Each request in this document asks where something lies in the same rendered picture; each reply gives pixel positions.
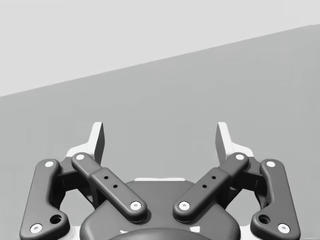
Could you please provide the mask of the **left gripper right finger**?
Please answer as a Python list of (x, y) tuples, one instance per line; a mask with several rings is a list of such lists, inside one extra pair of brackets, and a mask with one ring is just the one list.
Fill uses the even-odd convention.
[(260, 240), (299, 240), (301, 229), (284, 164), (257, 161), (253, 151), (234, 143), (226, 122), (218, 122), (215, 147), (219, 166), (210, 169), (173, 205), (173, 217), (193, 221), (210, 203), (226, 207), (241, 192), (252, 191), (259, 203), (249, 225)]

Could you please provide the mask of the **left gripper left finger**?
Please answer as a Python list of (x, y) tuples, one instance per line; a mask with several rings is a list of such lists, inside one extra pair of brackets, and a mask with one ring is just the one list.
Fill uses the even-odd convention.
[(34, 169), (19, 230), (22, 240), (61, 240), (72, 230), (60, 207), (66, 192), (79, 190), (97, 209), (110, 203), (130, 223), (148, 216), (147, 203), (109, 168), (101, 166), (105, 147), (102, 122), (86, 143), (72, 147), (63, 161), (44, 159)]

